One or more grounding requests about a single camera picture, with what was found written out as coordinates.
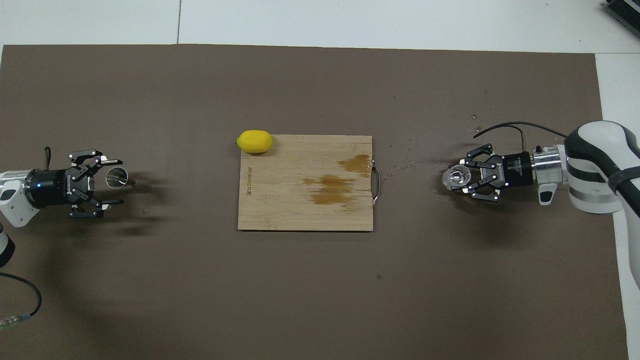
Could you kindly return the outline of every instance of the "cutting board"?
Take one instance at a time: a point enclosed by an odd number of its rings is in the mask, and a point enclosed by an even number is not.
[[[372,231],[372,137],[273,135],[242,152],[238,229]]]

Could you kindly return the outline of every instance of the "cable connector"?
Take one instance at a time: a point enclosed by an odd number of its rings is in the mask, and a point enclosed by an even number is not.
[[[29,320],[30,318],[31,318],[31,315],[24,314],[24,315],[9,316],[6,319],[2,319],[0,320],[0,331],[7,330],[10,327],[14,327],[23,321]]]

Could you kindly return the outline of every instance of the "brown stain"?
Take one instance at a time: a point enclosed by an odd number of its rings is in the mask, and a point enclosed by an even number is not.
[[[320,179],[302,179],[307,185],[320,184],[321,187],[313,192],[311,201],[318,205],[340,204],[343,207],[356,199],[349,195],[352,192],[351,186],[355,179],[339,177],[336,175],[323,175]]]
[[[371,157],[366,154],[356,155],[348,160],[338,161],[348,172],[357,172],[360,177],[369,177],[371,174]]]

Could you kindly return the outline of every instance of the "metal cup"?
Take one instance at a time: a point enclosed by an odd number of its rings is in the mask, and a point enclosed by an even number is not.
[[[124,168],[114,167],[109,170],[106,177],[107,186],[112,189],[120,189],[125,186],[133,186],[136,181],[129,177],[129,173]]]

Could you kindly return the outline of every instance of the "black cable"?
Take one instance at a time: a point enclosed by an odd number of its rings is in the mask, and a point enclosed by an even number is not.
[[[550,133],[554,133],[556,135],[562,136],[563,138],[566,138],[565,134],[562,134],[562,133],[560,133],[560,132],[558,132],[556,130],[553,130],[553,129],[549,129],[546,126],[542,126],[542,125],[538,125],[538,124],[534,124],[532,122],[526,122],[526,121],[509,121],[509,122],[503,122],[501,124],[494,125],[492,127],[487,127],[486,129],[480,131],[478,134],[475,134],[474,135],[474,139],[477,138],[478,136],[488,132],[488,131],[491,131],[493,129],[497,129],[498,127],[506,127],[506,126],[511,126],[511,125],[529,125],[529,126],[537,127],[538,129],[547,130]]]
[[[38,310],[40,310],[40,306],[42,305],[42,294],[40,294],[40,290],[38,290],[38,288],[36,288],[36,286],[29,280],[27,279],[23,279],[19,276],[16,275],[12,275],[12,274],[7,274],[5,272],[0,272],[0,276],[5,276],[5,277],[9,277],[11,279],[15,279],[18,280],[20,282],[24,282],[25,284],[29,285],[30,288],[33,289],[33,291],[35,291],[36,296],[38,297],[38,305],[36,305],[35,310],[33,310],[32,312],[30,312],[30,315],[36,315],[36,313],[38,312]]]
[[[513,125],[505,125],[504,127],[512,127],[520,132],[520,148],[524,151],[524,133],[522,132],[522,129]]]

